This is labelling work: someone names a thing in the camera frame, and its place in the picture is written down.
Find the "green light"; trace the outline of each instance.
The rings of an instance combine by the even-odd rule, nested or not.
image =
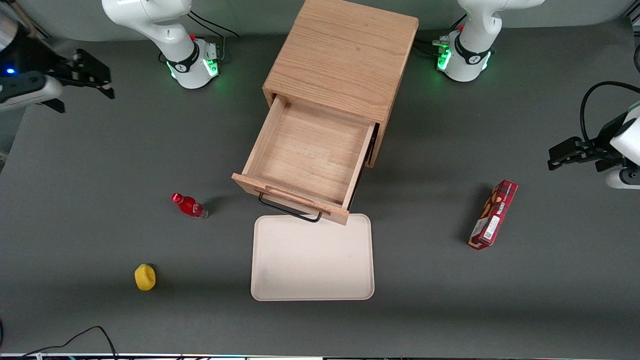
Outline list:
[[[486,55],[486,60],[484,61],[484,65],[482,65],[482,69],[486,69],[487,64],[489,63],[489,58],[491,57],[491,51]]]
[[[218,63],[215,62],[214,60],[207,60],[207,59],[202,59],[202,62],[204,63],[204,66],[207,68],[207,71],[209,72],[209,75],[213,78],[214,76],[218,75]]]
[[[171,68],[171,65],[169,65],[169,62],[166,62],[166,66],[169,68],[169,71],[171,72],[171,77],[175,79],[175,74],[173,73],[173,69]]]
[[[438,59],[438,68],[440,70],[446,69],[447,65],[449,64],[449,59],[451,59],[451,50],[447,49],[440,55],[440,58]]]

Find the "white tray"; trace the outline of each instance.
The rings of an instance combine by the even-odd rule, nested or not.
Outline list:
[[[346,226],[284,215],[258,218],[251,294],[259,301],[367,300],[373,295],[371,222],[350,214]]]

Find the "cardboard box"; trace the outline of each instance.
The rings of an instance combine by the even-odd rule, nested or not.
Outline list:
[[[518,185],[509,180],[504,180],[493,188],[491,196],[484,204],[483,213],[469,238],[471,247],[482,250],[493,245],[517,189]]]

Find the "gray tabletop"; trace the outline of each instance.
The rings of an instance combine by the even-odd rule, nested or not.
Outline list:
[[[0,175],[5,352],[102,325],[119,352],[638,358],[640,192],[606,187],[593,164],[546,164],[549,147],[579,135],[591,85],[640,83],[627,20],[506,29],[470,84],[410,58],[352,207],[373,231],[376,293],[361,302],[250,294],[253,223],[272,213],[230,176],[268,112],[261,85],[283,41],[229,42],[221,76],[195,91],[149,41],[61,44],[107,63],[116,99],[69,87],[66,114],[26,111]],[[588,129],[636,100],[597,92]],[[505,178],[520,189],[496,244],[473,250],[466,239]],[[212,216],[181,215],[173,192]],[[148,293],[133,281],[141,263],[158,271]],[[108,347],[97,333],[67,350]]]

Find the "open drawer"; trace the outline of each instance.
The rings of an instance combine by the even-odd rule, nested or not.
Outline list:
[[[375,129],[374,122],[276,95],[243,173],[232,179],[269,207],[346,225]]]

